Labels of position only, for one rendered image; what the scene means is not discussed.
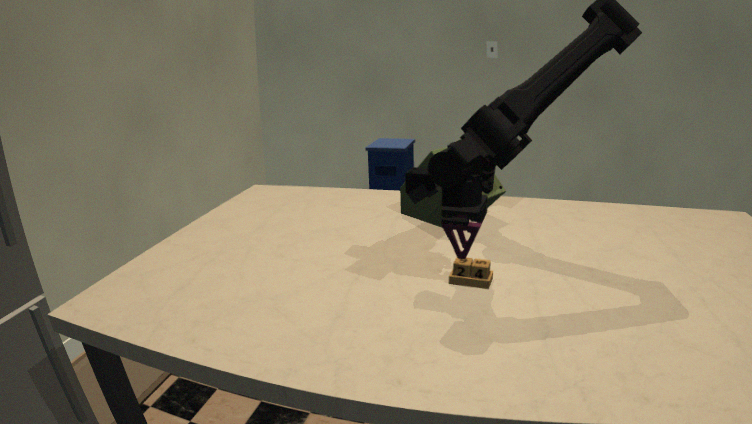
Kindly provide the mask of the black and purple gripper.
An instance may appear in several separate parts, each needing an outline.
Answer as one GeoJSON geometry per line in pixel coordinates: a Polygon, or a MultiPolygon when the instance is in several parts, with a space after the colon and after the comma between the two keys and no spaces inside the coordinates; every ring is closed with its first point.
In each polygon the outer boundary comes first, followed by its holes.
{"type": "Polygon", "coordinates": [[[463,180],[462,208],[443,206],[442,228],[450,240],[458,259],[466,258],[487,214],[486,203],[487,195],[482,195],[481,173],[471,175],[471,180],[467,180],[467,178],[463,180]],[[469,220],[473,222],[469,222],[469,220]],[[453,230],[457,230],[461,245],[463,248],[465,247],[463,251],[459,248],[453,230]],[[464,231],[471,234],[468,240],[465,238],[464,231]]]}

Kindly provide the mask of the tan number cube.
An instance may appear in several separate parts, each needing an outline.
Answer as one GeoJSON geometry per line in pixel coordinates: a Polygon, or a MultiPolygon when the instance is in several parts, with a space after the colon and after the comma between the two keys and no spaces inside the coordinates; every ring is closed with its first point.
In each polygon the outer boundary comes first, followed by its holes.
{"type": "Polygon", "coordinates": [[[490,264],[490,260],[474,259],[471,265],[471,278],[488,280],[490,264]]]}
{"type": "Polygon", "coordinates": [[[453,263],[453,276],[468,277],[471,276],[471,265],[473,258],[458,259],[456,258],[453,263]]]}

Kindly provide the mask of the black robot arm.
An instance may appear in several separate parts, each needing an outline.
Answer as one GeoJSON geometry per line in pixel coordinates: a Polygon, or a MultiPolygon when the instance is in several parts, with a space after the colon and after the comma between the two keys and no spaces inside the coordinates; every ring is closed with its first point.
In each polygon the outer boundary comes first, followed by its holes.
{"type": "Polygon", "coordinates": [[[596,59],[613,48],[621,54],[642,33],[616,0],[596,0],[582,17],[589,23],[582,34],[528,80],[477,110],[461,127],[461,140],[433,155],[428,168],[405,173],[406,193],[414,204],[442,188],[442,206],[462,208],[462,180],[481,173],[482,191],[489,194],[494,167],[502,170],[532,141],[527,132],[537,117],[596,59]]]}

